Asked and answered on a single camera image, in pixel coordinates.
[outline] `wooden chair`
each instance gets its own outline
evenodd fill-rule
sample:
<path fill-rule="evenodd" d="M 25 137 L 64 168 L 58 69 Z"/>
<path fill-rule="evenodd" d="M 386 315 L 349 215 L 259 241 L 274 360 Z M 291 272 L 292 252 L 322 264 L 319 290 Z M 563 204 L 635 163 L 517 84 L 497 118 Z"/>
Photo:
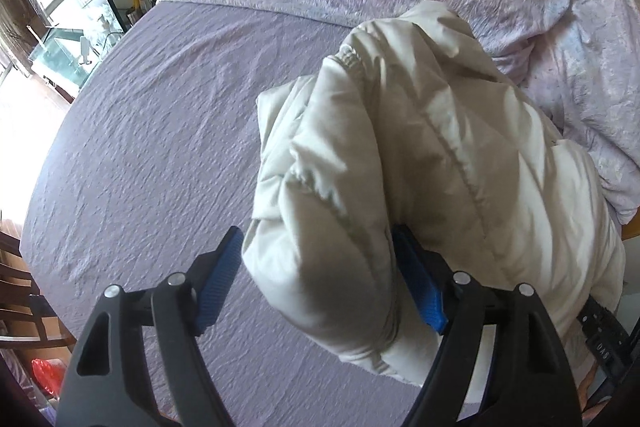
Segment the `wooden chair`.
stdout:
<path fill-rule="evenodd" d="M 19 240 L 0 232 L 0 248 L 20 257 Z M 75 344 L 71 335 L 48 335 L 43 318 L 56 317 L 49 303 L 40 295 L 33 276 L 24 270 L 0 263 L 0 320 L 8 328 L 12 322 L 35 325 L 37 337 L 0 336 L 0 348 L 44 349 Z"/>

